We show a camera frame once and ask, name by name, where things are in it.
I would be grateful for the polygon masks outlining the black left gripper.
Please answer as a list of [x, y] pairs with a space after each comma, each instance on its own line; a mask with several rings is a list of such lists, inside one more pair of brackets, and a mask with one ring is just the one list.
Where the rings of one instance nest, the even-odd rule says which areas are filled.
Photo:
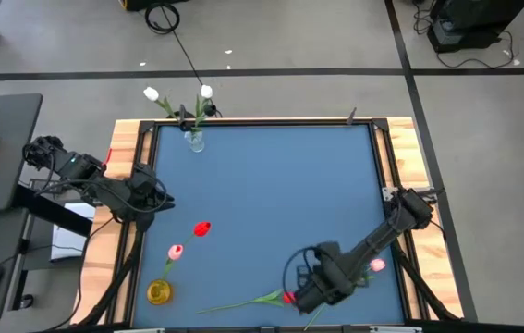
[[165, 193], [165, 186], [160, 184], [150, 166], [138, 163], [133, 166], [129, 179], [131, 196], [129, 203], [136, 213], [135, 222], [139, 232], [145, 232], [154, 220], [154, 214], [173, 209], [175, 198]]

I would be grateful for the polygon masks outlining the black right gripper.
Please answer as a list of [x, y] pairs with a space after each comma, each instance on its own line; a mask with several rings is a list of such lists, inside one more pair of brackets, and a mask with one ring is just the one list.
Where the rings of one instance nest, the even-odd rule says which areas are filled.
[[333, 297], [347, 297], [362, 286], [359, 246], [342, 252], [338, 242], [328, 241], [311, 246], [308, 251], [318, 264], [310, 269], [307, 281], [294, 293], [301, 314], [311, 314], [321, 305], [331, 304]]

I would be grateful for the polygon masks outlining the dark artificial tulip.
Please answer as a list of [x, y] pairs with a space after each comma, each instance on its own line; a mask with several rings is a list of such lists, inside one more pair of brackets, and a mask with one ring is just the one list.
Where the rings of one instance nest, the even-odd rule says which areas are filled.
[[162, 280], [166, 280], [174, 263], [181, 258], [183, 252], [184, 252], [183, 244], [174, 244], [169, 248], [168, 253], [167, 253], [167, 259], [165, 261], [165, 270], [162, 275]]

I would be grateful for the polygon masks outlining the pink tulip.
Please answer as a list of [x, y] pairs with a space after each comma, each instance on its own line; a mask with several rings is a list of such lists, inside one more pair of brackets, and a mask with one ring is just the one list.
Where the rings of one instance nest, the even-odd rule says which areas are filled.
[[[373, 278], [371, 273], [378, 273], [378, 272], [384, 270], [385, 268], [386, 268], [386, 262], [383, 259], [377, 258], [377, 259], [371, 260], [368, 263], [368, 265], [366, 266], [364, 274], [363, 274], [363, 276], [362, 276], [362, 278], [360, 280], [361, 285], [366, 285], [368, 283], [368, 280]], [[303, 328], [304, 331], [307, 331], [311, 327], [311, 325], [316, 321], [318, 316], [323, 312], [324, 308], [325, 308], [325, 305], [321, 305], [319, 307], [319, 309], [313, 315], [311, 320]]]

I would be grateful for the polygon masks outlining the white artificial tulip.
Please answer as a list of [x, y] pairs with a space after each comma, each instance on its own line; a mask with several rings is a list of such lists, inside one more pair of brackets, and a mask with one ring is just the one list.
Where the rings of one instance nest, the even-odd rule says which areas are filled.
[[[144, 89], [143, 94], [149, 101], [154, 102], [156, 105], [162, 107], [163, 110], [166, 112], [167, 117], [174, 119], [178, 124], [178, 111], [173, 110], [172, 106], [170, 105], [166, 97], [164, 99], [161, 99], [158, 91], [152, 87], [147, 87], [146, 89]], [[188, 123], [188, 115], [189, 113], [186, 111], [187, 123]]]
[[202, 85], [201, 92], [196, 98], [196, 118], [191, 133], [195, 135], [199, 132], [200, 124], [209, 116], [213, 110], [213, 89], [209, 85]]

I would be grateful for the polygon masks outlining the clear glass vase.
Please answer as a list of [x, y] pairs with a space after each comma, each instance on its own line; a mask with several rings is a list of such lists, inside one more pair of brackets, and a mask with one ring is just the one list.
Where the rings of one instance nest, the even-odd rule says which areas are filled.
[[184, 139], [188, 142], [189, 148], [194, 153], [201, 152], [205, 147], [203, 132], [201, 130], [191, 130], [184, 134]]

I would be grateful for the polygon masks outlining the yellow glass vase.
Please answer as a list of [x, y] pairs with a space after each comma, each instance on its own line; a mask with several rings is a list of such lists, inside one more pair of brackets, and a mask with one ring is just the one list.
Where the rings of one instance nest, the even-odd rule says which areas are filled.
[[152, 305], [163, 305], [173, 299], [173, 287], [167, 281], [156, 279], [147, 288], [147, 300]]

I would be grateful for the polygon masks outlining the white paper sheet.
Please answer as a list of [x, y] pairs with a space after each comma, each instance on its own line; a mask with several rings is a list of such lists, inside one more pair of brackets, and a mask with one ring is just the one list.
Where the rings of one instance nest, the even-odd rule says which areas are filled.
[[[87, 203], [66, 203], [65, 208], [93, 221], [96, 208]], [[86, 237], [72, 231], [53, 226], [52, 249], [50, 261], [56, 262], [64, 259], [82, 256]]]

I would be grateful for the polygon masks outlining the blue table mat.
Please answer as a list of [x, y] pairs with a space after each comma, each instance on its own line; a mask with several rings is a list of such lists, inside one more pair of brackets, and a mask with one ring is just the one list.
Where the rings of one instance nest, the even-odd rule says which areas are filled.
[[[292, 290], [301, 248], [336, 241], [349, 251], [382, 223], [368, 127], [209, 127], [203, 139], [194, 153], [179, 129], [159, 131], [156, 174], [176, 206], [146, 232], [134, 327], [305, 326], [311, 317], [291, 305], [197, 312]], [[202, 221], [209, 233], [186, 246], [165, 280], [172, 301], [150, 304], [147, 288], [162, 279], [169, 248]]]

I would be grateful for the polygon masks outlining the dark grey desk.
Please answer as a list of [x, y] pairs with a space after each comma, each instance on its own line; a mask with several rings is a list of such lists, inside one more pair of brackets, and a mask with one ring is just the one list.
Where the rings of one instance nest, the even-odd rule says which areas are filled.
[[0, 211], [13, 201], [42, 102], [39, 93], [0, 95]]

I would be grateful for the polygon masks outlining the black floor equipment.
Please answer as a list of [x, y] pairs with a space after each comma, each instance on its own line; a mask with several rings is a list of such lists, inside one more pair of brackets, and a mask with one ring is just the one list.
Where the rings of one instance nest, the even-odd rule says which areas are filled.
[[485, 49], [523, 8], [524, 0], [434, 0], [427, 37], [436, 53]]

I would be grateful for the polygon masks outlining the silver mounting bracket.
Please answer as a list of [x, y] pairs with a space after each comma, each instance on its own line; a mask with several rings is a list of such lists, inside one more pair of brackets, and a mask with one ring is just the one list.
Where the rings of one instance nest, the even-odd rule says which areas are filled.
[[[414, 188], [414, 191], [421, 197], [428, 196], [431, 188]], [[383, 187], [382, 196], [385, 201], [390, 201], [393, 194], [399, 191], [398, 187]]]

